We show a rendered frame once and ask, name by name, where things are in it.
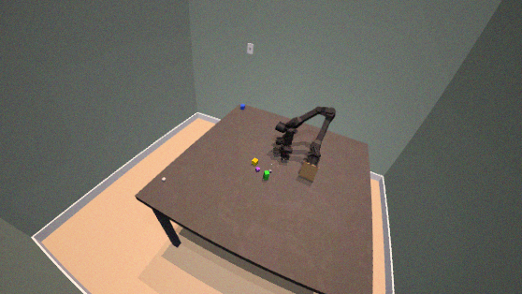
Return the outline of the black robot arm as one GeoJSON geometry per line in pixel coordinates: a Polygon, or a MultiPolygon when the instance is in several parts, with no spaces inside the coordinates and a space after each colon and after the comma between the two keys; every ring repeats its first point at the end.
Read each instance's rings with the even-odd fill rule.
{"type": "MultiPolygon", "coordinates": [[[[326,130],[327,130],[329,124],[335,118],[334,117],[335,112],[336,112],[336,110],[332,107],[330,107],[330,108],[329,107],[317,107],[316,109],[311,110],[310,112],[308,112],[306,114],[302,114],[301,116],[291,119],[291,121],[289,121],[287,123],[283,123],[280,121],[276,125],[275,129],[282,133],[284,133],[286,131],[285,136],[287,138],[293,138],[294,134],[297,133],[297,128],[300,127],[304,121],[306,121],[310,118],[313,118],[314,116],[316,116],[318,114],[325,116],[326,118],[324,120],[324,124],[323,124],[316,140],[312,140],[312,143],[310,145],[310,150],[311,150],[312,154],[310,154],[310,156],[308,156],[308,159],[306,161],[306,163],[309,163],[309,164],[317,167],[317,165],[320,161],[320,157],[321,157],[320,148],[321,148],[322,140],[326,134],[326,130]]],[[[277,145],[282,144],[284,146],[284,142],[285,142],[285,139],[283,137],[276,138],[277,145]]]]}

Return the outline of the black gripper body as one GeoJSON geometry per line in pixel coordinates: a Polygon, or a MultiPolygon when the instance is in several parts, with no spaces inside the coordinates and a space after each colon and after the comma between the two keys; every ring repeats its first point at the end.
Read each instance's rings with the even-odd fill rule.
{"type": "Polygon", "coordinates": [[[283,147],[283,152],[287,153],[287,154],[291,154],[293,152],[293,150],[290,145],[292,145],[293,138],[287,138],[285,136],[285,134],[283,134],[283,138],[285,139],[285,142],[284,142],[285,146],[283,147]]]}

